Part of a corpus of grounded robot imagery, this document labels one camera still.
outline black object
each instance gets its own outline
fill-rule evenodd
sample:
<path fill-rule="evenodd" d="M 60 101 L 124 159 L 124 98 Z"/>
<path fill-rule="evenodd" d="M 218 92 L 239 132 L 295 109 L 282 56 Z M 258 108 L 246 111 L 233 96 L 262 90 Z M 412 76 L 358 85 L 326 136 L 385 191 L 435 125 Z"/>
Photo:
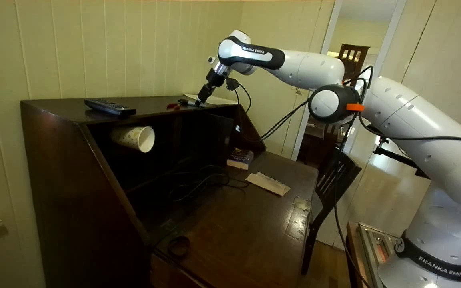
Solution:
<path fill-rule="evenodd" d="M 377 154 L 377 156 L 386 156 L 386 157 L 394 159 L 394 160 L 398 160 L 398 162 L 401 162 L 401 164 L 404 164 L 404 165 L 414 167 L 414 168 L 417 168 L 417 173 L 415 173 L 417 176 L 430 180 L 430 178 L 425 175 L 425 172 L 423 172 L 414 160 L 407 159 L 407 157 L 402 157 L 402 156 L 398 156 L 398 154 L 394 154 L 394 152 L 391 152 L 391 151 L 386 151 L 386 149 L 383 149 L 382 146 L 377 146 L 377 149 L 374 151 L 374 154 Z"/>
<path fill-rule="evenodd" d="M 228 76 L 220 76 L 210 69 L 209 76 L 206 77 L 209 84 L 201 88 L 199 101 L 206 103 L 214 95 L 214 92 L 226 82 L 226 77 Z"/>
<path fill-rule="evenodd" d="M 316 184 L 316 196 L 311 200 L 311 213 L 308 221 L 310 236 L 306 239 L 305 260 L 302 266 L 302 274 L 306 276 L 311 264 L 311 256 L 314 250 L 314 242 L 321 226 L 324 224 L 329 213 L 340 202 L 348 188 L 354 183 L 361 167 L 358 167 L 346 154 L 335 151 L 329 165 L 321 170 L 319 181 Z M 316 204 L 321 202 L 324 207 L 319 213 L 314 212 Z"/>
<path fill-rule="evenodd" d="M 190 252 L 190 239 L 188 237 L 177 237 L 169 242 L 169 253 L 175 258 L 186 258 Z"/>
<path fill-rule="evenodd" d="M 241 84 L 236 79 L 228 79 L 228 90 L 234 92 L 241 87 Z"/>
<path fill-rule="evenodd" d="M 86 104 L 92 109 L 92 111 L 98 111 L 103 114 L 111 114 L 111 116 L 118 116 L 118 117 L 129 117 L 129 116 L 135 116 L 137 109 L 119 104 L 119 103 L 111 103 L 111 101 L 105 101 L 105 100 L 86 100 Z"/>

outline remote control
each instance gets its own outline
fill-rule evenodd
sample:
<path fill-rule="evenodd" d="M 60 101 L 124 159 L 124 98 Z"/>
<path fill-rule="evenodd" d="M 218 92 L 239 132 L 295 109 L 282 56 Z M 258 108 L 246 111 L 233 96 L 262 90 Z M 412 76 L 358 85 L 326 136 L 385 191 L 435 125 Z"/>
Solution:
<path fill-rule="evenodd" d="M 105 101 L 105 100 L 86 100 L 86 104 L 89 108 L 92 108 L 94 111 L 111 114 L 111 116 L 118 116 L 118 117 L 129 117 L 129 116 L 135 116 L 137 114 L 137 109 L 122 106 L 119 103 L 110 103 L 110 101 Z"/>

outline wooden desk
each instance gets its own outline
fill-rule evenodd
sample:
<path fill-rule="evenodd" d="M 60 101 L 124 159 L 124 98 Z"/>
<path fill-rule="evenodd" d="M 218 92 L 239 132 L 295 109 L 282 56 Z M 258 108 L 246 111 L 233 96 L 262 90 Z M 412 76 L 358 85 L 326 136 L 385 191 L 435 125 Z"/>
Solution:
<path fill-rule="evenodd" d="M 278 197 L 257 186 L 225 188 L 207 197 L 194 218 L 186 220 L 180 236 L 191 240 L 190 255 L 177 260 L 169 255 L 164 240 L 154 260 L 154 287 L 297 287 L 305 248 L 308 216 L 306 204 L 313 196 L 318 172 L 274 154 L 258 157 L 252 172 L 262 172 L 292 188 Z M 234 180 L 249 172 L 233 170 Z"/>
<path fill-rule="evenodd" d="M 178 189 L 186 173 L 226 170 L 230 149 L 265 151 L 241 106 L 170 109 L 180 98 L 111 100 L 137 108 L 126 119 L 89 111 L 84 100 L 22 103 L 49 288 L 295 287 L 316 170 L 265 154 L 252 172 L 292 186 L 286 197 L 249 186 L 172 202 L 174 191 L 194 191 Z M 153 127 L 154 149 L 114 143 L 124 127 Z M 233 170 L 233 183 L 247 175 Z M 166 247 L 177 236 L 191 240 L 182 261 Z"/>

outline paper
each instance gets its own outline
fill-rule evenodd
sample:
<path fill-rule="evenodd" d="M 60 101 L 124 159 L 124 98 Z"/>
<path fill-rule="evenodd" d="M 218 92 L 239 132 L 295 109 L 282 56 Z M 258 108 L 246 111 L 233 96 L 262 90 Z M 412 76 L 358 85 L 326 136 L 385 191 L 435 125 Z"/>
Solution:
<path fill-rule="evenodd" d="M 185 93 L 185 96 L 186 98 L 191 98 L 191 100 L 199 100 L 199 96 L 198 95 L 194 95 L 194 93 Z M 212 106 L 222 106 L 222 104 L 238 104 L 236 101 L 233 101 L 233 100 L 225 100 L 225 98 L 218 98 L 218 96 L 212 96 L 212 98 L 209 98 L 207 101 L 206 101 L 207 104 L 212 104 Z"/>
<path fill-rule="evenodd" d="M 252 173 L 249 175 L 247 178 L 249 183 L 255 184 L 255 186 L 260 186 L 273 194 L 278 194 L 278 196 L 286 196 L 287 192 L 290 192 L 290 188 L 276 181 L 274 178 L 270 178 L 263 173 Z"/>
<path fill-rule="evenodd" d="M 238 160 L 233 160 L 233 159 L 228 159 L 228 167 L 234 167 L 234 168 L 239 168 L 239 170 L 249 170 L 249 164 L 238 162 Z"/>

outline wooden chair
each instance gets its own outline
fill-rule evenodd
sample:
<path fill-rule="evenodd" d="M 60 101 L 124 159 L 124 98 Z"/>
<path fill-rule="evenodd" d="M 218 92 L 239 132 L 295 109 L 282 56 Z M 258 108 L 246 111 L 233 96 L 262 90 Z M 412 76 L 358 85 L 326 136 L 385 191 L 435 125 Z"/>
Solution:
<path fill-rule="evenodd" d="M 358 77 L 364 66 L 366 56 L 369 55 L 370 47 L 362 45 L 350 45 L 343 44 L 340 50 L 340 60 L 345 64 L 345 79 L 343 82 L 350 82 L 353 87 L 358 84 Z"/>
<path fill-rule="evenodd" d="M 342 151 L 335 151 L 330 162 L 326 165 L 326 168 L 321 170 L 319 181 L 316 184 L 316 194 L 311 200 L 311 213 L 308 216 L 311 224 L 302 266 L 303 276 L 306 276 L 310 271 L 314 242 L 321 226 L 359 173 L 361 167 L 358 167 Z"/>

